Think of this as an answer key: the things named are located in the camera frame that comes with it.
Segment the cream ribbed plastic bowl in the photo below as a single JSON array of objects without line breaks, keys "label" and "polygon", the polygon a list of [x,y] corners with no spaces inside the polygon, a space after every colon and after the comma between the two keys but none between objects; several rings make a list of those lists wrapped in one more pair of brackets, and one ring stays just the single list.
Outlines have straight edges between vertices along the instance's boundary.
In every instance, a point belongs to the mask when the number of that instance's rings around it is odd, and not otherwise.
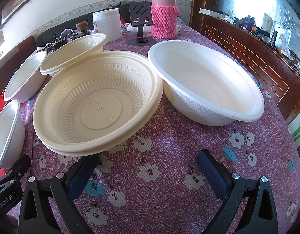
[{"label": "cream ribbed plastic bowl", "polygon": [[161,77],[148,59],[128,51],[103,51],[61,70],[35,103],[33,126],[51,151],[87,156],[120,144],[156,111]]}]

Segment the pink knit-sleeved thermos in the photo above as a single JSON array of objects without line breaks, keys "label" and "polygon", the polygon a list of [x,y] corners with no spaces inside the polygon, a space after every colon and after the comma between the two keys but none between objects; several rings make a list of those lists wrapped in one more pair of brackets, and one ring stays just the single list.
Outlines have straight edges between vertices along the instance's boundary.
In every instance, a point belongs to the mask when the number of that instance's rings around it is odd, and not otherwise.
[{"label": "pink knit-sleeved thermos", "polygon": [[177,34],[177,17],[180,11],[176,0],[151,0],[153,25],[151,35],[155,38],[173,39]]}]

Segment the large white foam bowl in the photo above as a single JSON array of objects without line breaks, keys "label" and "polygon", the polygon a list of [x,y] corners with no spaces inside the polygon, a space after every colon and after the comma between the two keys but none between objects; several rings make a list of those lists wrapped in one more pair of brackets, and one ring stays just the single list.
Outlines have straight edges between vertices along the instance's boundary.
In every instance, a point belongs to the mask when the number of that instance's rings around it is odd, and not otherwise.
[{"label": "large white foam bowl", "polygon": [[252,122],[264,99],[252,76],[236,61],[204,45],[163,41],[148,51],[169,102],[184,116],[207,126]]}]

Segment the black phone stand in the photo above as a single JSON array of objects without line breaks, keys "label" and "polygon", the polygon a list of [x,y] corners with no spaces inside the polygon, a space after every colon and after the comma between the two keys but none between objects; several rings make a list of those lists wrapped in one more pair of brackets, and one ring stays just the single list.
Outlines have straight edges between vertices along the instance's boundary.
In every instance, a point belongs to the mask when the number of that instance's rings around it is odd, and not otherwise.
[{"label": "black phone stand", "polygon": [[157,41],[151,37],[144,37],[143,27],[154,25],[150,3],[148,1],[143,2],[130,2],[129,13],[131,19],[131,26],[137,27],[137,37],[127,41],[128,45],[135,47],[147,47],[154,45]]}]

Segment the black round device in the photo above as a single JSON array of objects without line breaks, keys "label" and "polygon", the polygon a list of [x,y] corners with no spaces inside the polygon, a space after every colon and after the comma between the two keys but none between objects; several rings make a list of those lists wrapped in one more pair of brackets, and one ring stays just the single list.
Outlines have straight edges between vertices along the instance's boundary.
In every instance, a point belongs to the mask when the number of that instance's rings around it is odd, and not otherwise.
[{"label": "black round device", "polygon": [[52,40],[52,50],[55,51],[57,49],[59,49],[60,47],[62,47],[63,45],[67,44],[68,41],[65,37],[60,38],[57,37],[56,34],[53,34],[54,39]]}]

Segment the purple floral tablecloth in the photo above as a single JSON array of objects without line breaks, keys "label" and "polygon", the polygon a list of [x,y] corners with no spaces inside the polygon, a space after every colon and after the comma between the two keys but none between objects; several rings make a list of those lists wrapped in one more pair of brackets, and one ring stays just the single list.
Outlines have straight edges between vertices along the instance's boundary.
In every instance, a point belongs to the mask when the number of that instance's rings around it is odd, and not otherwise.
[{"label": "purple floral tablecloth", "polygon": [[198,124],[163,97],[136,134],[103,152],[77,209],[95,233],[201,233],[218,200],[197,164],[206,148],[230,172],[268,177],[286,233],[300,210],[300,158],[276,95],[257,82],[265,101],[261,119],[221,127]]}]

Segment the small white foam bowl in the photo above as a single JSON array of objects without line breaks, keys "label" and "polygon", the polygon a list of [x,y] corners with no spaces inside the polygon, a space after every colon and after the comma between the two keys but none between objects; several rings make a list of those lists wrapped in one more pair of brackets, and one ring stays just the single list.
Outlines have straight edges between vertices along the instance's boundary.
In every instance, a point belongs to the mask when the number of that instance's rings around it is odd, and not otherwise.
[{"label": "small white foam bowl", "polygon": [[13,100],[0,112],[0,169],[9,169],[22,153],[25,128],[19,111],[19,101]]}]

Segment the wooden sideboard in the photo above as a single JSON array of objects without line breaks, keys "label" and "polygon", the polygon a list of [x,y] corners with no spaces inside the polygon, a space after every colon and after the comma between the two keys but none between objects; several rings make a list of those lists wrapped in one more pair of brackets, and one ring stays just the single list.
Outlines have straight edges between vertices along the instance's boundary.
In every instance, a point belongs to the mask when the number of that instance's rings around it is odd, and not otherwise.
[{"label": "wooden sideboard", "polygon": [[287,124],[300,113],[300,76],[257,37],[221,19],[203,15],[201,33],[240,62],[277,104]]}]

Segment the black leather sofa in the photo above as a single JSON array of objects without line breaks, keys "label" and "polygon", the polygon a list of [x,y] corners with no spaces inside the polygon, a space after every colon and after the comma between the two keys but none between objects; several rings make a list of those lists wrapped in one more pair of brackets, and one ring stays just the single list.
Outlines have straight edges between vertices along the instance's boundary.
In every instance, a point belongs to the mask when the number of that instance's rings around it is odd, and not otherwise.
[{"label": "black leather sofa", "polygon": [[[118,5],[110,5],[102,11],[110,9],[119,9],[120,17],[123,20],[123,23],[121,23],[122,36],[125,36],[127,23],[130,22],[129,4],[127,2],[121,1]],[[42,30],[36,38],[36,48],[44,47],[47,43],[51,43],[54,39],[54,34],[56,35],[56,37],[60,37],[61,33],[66,29],[76,31],[76,24],[83,21],[88,22],[88,28],[91,33],[94,34],[93,13],[88,13],[61,23],[55,27],[50,28],[49,30]]]}]

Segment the dark bottle with cork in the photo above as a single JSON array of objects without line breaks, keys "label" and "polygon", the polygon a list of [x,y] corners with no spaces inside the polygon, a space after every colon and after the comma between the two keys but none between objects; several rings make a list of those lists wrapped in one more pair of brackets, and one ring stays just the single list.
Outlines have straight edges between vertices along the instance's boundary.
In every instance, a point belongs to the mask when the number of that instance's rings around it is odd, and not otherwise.
[{"label": "dark bottle with cork", "polygon": [[78,34],[89,35],[90,30],[88,27],[88,21],[79,22],[76,24],[76,29]]}]

